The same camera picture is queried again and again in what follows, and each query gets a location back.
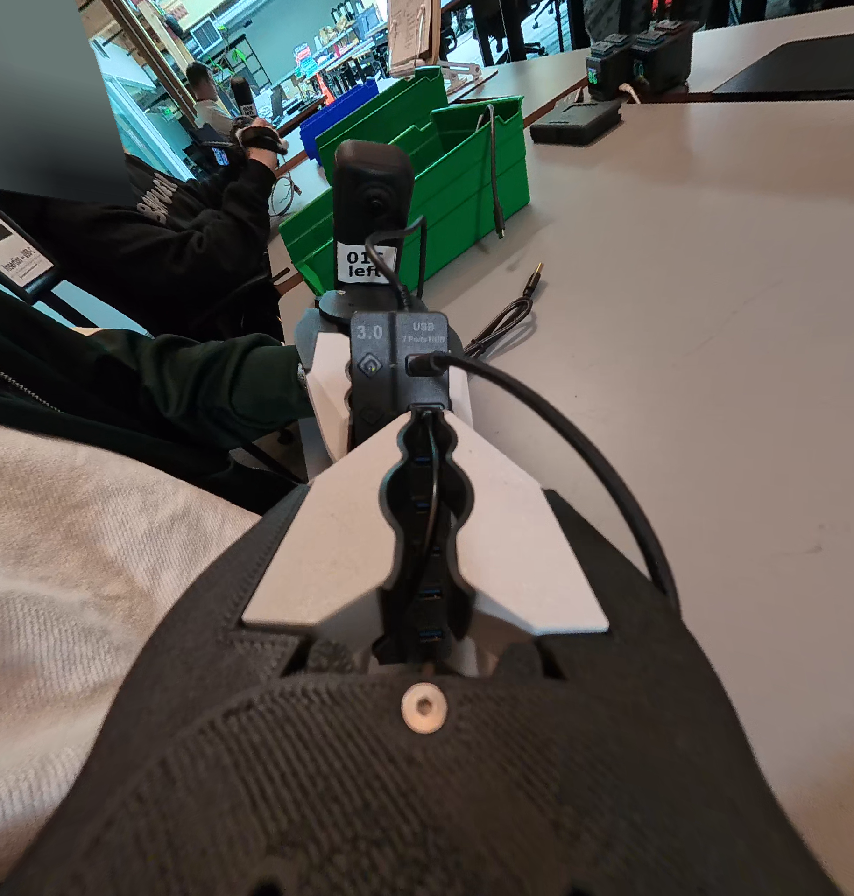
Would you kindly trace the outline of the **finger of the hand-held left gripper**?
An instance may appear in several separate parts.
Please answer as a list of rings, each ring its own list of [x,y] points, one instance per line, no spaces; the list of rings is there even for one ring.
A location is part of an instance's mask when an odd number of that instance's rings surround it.
[[[473,429],[473,408],[471,404],[468,375],[465,369],[450,366],[447,370],[450,409],[444,411],[448,418],[451,414],[462,424]]]
[[[349,337],[320,332],[307,371],[309,399],[331,462],[340,461],[352,442],[352,348]]]

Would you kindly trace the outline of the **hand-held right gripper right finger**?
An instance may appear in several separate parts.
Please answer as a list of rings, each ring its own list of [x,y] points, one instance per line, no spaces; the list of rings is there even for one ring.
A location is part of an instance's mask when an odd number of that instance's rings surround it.
[[[511,644],[607,632],[609,620],[538,481],[455,414],[445,421],[456,436],[452,462],[473,490],[455,548],[475,601],[447,661],[452,670],[488,676]]]

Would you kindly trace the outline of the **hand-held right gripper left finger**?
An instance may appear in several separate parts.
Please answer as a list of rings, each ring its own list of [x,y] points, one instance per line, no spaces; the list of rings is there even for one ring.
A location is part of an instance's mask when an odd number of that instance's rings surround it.
[[[402,568],[405,535],[387,483],[410,420],[403,413],[312,480],[243,612],[246,626],[343,644],[367,663],[385,636],[381,591]]]

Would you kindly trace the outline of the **black cable orange plugs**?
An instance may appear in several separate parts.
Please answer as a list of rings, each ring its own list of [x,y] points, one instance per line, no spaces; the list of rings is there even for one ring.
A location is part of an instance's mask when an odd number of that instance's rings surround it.
[[[676,579],[657,533],[625,480],[590,438],[568,417],[531,387],[504,371],[471,357],[454,357],[438,352],[416,354],[406,359],[412,377],[438,377],[455,368],[497,386],[531,409],[578,454],[617,506],[642,554],[650,581],[680,614]]]

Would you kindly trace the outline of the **long black multiport hub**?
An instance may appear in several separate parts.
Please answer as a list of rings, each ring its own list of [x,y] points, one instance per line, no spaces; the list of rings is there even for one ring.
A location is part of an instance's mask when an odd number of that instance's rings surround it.
[[[388,478],[387,498],[393,516],[402,524],[405,551],[402,568],[392,588],[381,591],[385,636],[373,651],[382,665],[420,664],[411,618],[416,566],[428,518],[431,490],[431,453],[421,415],[439,412],[438,437],[441,452],[442,547],[439,560],[445,599],[445,644],[435,665],[447,662],[454,637],[449,616],[454,583],[448,571],[447,536],[453,515],[443,496],[443,465],[450,445],[444,411],[450,409],[447,376],[412,377],[406,359],[416,354],[445,352],[448,324],[439,313],[401,311],[357,312],[351,323],[353,383],[353,443],[360,446],[403,413],[410,413],[410,425],[399,437],[403,462]]]

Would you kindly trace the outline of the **green plastic bin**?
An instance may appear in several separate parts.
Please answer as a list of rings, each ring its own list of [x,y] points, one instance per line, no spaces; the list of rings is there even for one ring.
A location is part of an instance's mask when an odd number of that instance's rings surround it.
[[[345,140],[389,143],[410,127],[428,123],[431,112],[447,106],[445,79],[439,66],[421,67],[321,133],[316,140],[320,166],[332,182],[334,155]]]
[[[431,112],[423,126],[395,135],[415,182],[410,220],[428,224],[426,277],[495,230],[490,175],[489,106],[495,113],[496,186],[507,220],[530,202],[523,96],[464,102]],[[279,225],[289,258],[316,295],[332,287],[332,188]]]

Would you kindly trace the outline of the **person's left forearm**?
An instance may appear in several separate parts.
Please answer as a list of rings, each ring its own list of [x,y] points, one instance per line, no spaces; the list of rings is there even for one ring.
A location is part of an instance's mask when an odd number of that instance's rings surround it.
[[[263,334],[194,342],[99,330],[84,343],[100,394],[200,444],[234,449],[314,416],[297,350]]]

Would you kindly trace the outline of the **grey desk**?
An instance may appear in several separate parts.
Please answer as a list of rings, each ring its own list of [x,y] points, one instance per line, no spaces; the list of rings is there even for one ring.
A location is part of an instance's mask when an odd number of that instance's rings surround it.
[[[627,106],[426,298],[578,423],[661,538],[793,823],[854,894],[854,100]]]

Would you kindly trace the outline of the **black desk pad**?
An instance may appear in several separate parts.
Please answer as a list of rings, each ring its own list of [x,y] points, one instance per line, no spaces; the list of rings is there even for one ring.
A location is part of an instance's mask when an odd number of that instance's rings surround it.
[[[713,91],[717,101],[854,99],[854,33],[774,49]]]

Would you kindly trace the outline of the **blue storage bin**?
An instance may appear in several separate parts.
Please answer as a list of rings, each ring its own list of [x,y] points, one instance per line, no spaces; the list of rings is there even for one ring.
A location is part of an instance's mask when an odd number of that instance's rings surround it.
[[[330,130],[364,106],[378,95],[376,80],[368,78],[365,83],[358,84],[343,93],[333,104],[321,108],[316,114],[306,119],[299,128],[303,148],[310,160],[320,162],[317,147],[318,137]]]

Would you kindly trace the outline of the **cardboard card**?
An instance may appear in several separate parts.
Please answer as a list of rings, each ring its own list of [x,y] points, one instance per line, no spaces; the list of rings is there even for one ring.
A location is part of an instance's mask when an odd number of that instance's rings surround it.
[[[440,1],[388,1],[389,75],[413,76],[435,66],[440,51]]]

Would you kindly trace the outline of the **small black device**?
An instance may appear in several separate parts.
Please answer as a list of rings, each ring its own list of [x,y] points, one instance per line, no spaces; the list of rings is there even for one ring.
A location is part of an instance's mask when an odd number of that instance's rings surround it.
[[[530,125],[531,138],[540,144],[588,146],[619,125],[621,105],[615,98],[557,106]]]

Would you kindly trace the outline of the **black battery charger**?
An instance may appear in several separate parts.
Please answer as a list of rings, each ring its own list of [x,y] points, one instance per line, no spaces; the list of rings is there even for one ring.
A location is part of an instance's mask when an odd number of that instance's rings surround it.
[[[661,20],[636,35],[614,33],[593,43],[586,58],[588,95],[609,101],[630,86],[640,97],[687,84],[697,21]]]

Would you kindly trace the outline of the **black framed marker sign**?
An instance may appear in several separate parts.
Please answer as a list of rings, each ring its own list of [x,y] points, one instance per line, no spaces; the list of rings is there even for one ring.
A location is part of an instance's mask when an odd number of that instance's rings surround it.
[[[0,284],[34,305],[62,281],[55,263],[0,210]]]

